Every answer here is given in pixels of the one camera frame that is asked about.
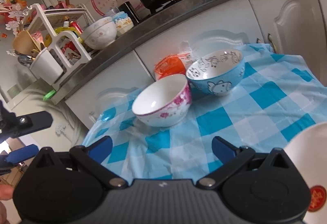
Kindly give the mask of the left hand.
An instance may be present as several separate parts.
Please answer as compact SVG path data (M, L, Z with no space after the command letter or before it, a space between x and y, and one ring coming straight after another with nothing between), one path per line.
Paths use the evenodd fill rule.
M14 188L11 185L2 185L0 186L0 206L1 206L1 216L0 223L9 223L7 220L7 210L2 201L7 201L12 199Z

